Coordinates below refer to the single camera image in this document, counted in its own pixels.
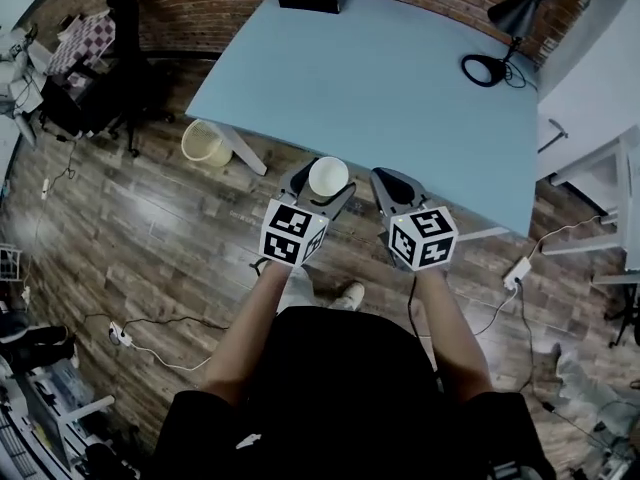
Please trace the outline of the white desk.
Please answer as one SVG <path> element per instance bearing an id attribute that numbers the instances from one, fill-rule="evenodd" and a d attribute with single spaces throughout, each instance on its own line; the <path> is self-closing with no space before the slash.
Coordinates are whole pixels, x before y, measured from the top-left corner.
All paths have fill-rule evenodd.
<path id="1" fill-rule="evenodd" d="M 573 180 L 597 164 L 613 159 L 617 201 L 612 222 L 616 231 L 585 239 L 561 241 L 539 249 L 547 256 L 622 249 L 626 253 L 624 272 L 619 275 L 596 275 L 594 285 L 640 285 L 640 127 L 633 126 L 611 143 L 569 164 L 550 178 L 554 186 Z"/>

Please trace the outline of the white metal shelf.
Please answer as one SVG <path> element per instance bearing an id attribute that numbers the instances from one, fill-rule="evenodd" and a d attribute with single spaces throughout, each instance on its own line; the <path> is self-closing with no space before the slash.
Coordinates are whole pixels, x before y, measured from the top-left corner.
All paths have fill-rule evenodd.
<path id="1" fill-rule="evenodd" d="M 86 449 L 100 439 L 82 420 L 114 402 L 68 410 L 49 375 L 1 375 L 0 480 L 85 480 Z"/>

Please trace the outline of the person's right forearm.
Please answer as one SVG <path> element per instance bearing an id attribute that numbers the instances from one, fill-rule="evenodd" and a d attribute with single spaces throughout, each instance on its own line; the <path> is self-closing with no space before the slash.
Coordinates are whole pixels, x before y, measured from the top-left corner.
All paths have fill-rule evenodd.
<path id="1" fill-rule="evenodd" d="M 443 272 L 421 270 L 416 281 L 444 391 L 459 403 L 492 392 L 486 357 Z"/>

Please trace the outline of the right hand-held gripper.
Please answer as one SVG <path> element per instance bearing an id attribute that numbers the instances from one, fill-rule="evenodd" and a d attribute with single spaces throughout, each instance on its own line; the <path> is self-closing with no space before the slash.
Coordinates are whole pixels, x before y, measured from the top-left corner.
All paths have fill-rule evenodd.
<path id="1" fill-rule="evenodd" d="M 382 215 L 379 239 L 395 267 L 417 272 L 451 261 L 458 229 L 446 206 L 433 206 L 422 185 L 393 169 L 372 169 L 370 185 Z"/>

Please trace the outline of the person's left forearm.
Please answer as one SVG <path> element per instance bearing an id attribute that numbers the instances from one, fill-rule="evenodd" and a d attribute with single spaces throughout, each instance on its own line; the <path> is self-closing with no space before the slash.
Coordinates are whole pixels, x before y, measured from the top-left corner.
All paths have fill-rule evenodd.
<path id="1" fill-rule="evenodd" d="M 289 266 L 268 262 L 206 364 L 201 389 L 238 406 L 259 363 L 291 273 Z"/>

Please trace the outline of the grey T-shaped tool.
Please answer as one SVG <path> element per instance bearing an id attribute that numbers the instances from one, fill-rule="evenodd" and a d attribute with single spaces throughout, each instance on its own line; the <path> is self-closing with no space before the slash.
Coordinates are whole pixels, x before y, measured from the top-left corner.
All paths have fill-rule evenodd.
<path id="1" fill-rule="evenodd" d="M 544 143 L 538 148 L 538 154 L 545 152 L 551 146 L 555 145 L 558 141 L 569 137 L 568 132 L 558 121 L 549 118 L 547 120 L 547 124 L 543 126 L 543 132 L 549 134 L 551 130 L 554 131 L 554 135 L 551 138 L 547 138 Z"/>

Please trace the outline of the person's black shirt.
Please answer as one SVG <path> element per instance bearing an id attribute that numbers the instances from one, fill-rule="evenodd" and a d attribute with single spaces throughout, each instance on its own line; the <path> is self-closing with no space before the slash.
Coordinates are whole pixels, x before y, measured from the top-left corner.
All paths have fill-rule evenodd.
<path id="1" fill-rule="evenodd" d="M 274 320 L 238 406 L 178 393 L 142 480 L 556 480 L 522 395 L 456 403 L 418 340 L 371 314 Z"/>

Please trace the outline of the person's left leg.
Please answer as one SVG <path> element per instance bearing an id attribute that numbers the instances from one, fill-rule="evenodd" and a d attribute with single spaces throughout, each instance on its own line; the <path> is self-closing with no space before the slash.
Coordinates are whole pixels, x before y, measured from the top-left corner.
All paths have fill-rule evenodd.
<path id="1" fill-rule="evenodd" d="M 284 287 L 278 312 L 289 307 L 315 307 L 316 305 L 313 284 L 307 271 L 303 267 L 294 268 Z"/>

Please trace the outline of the clear plastic storage box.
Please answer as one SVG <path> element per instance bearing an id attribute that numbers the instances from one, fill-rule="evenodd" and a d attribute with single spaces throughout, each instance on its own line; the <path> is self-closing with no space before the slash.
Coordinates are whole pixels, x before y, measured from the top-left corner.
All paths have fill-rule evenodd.
<path id="1" fill-rule="evenodd" d="M 49 381 L 57 390 L 67 413 L 90 406 L 95 401 L 95 390 L 68 360 L 62 360 L 46 368 Z"/>

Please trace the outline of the checkered cloth table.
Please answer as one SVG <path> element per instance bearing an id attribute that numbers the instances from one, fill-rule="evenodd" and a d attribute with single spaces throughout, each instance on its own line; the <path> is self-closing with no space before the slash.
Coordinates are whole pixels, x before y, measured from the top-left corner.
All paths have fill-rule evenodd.
<path id="1" fill-rule="evenodd" d="M 108 11 L 76 17 L 62 33 L 45 73 L 53 76 L 66 72 L 80 59 L 92 67 L 115 40 L 116 25 Z"/>

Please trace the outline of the light blue table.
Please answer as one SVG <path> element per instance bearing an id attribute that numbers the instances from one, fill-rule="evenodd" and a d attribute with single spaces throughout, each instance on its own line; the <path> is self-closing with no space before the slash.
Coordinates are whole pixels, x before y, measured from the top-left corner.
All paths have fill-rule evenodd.
<path id="1" fill-rule="evenodd" d="M 228 125 L 365 168 L 388 167 L 520 235 L 537 179 L 537 92 L 473 84 L 469 53 L 494 38 L 395 0 L 348 0 L 339 14 L 264 0 L 188 106 Z"/>

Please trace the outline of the cream wastebasket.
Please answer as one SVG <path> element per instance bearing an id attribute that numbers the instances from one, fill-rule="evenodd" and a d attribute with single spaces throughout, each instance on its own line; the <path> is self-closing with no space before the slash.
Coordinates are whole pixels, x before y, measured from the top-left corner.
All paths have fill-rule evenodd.
<path id="1" fill-rule="evenodd" d="M 181 150 L 190 161 L 212 167 L 223 167 L 230 162 L 233 150 L 225 142 L 225 136 L 215 124 L 194 120 L 185 129 Z"/>

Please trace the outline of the black desk lamp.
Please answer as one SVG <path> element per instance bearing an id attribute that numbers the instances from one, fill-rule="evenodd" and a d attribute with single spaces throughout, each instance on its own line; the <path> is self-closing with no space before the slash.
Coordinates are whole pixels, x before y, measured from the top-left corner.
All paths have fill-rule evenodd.
<path id="1" fill-rule="evenodd" d="M 535 15 L 539 6 L 545 0 L 505 0 L 493 5 L 487 10 L 487 17 L 491 24 L 511 39 L 507 53 L 502 58 L 495 58 L 482 54 L 465 55 L 460 66 L 465 76 L 475 85 L 490 88 L 502 81 L 510 86 L 513 71 L 520 72 L 512 62 L 511 57 L 517 52 L 523 40 L 533 30 Z M 477 64 L 482 66 L 487 75 L 484 80 L 473 76 L 467 65 Z"/>

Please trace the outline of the person's right white shoe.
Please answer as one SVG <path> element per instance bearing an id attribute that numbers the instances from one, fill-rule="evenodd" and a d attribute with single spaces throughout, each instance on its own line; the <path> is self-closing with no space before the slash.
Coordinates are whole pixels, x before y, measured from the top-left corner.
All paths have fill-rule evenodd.
<path id="1" fill-rule="evenodd" d="M 336 310 L 358 311 L 364 299 L 365 287 L 360 282 L 347 286 L 342 294 L 334 300 L 329 308 Z"/>

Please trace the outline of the white paper cup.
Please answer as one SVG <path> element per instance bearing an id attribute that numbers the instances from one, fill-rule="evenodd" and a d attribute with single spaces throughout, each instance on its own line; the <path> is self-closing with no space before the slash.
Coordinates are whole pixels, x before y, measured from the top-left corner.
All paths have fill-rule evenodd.
<path id="1" fill-rule="evenodd" d="M 311 167 L 308 182 L 315 194 L 332 197 L 349 182 L 348 167 L 338 158 L 322 157 Z"/>

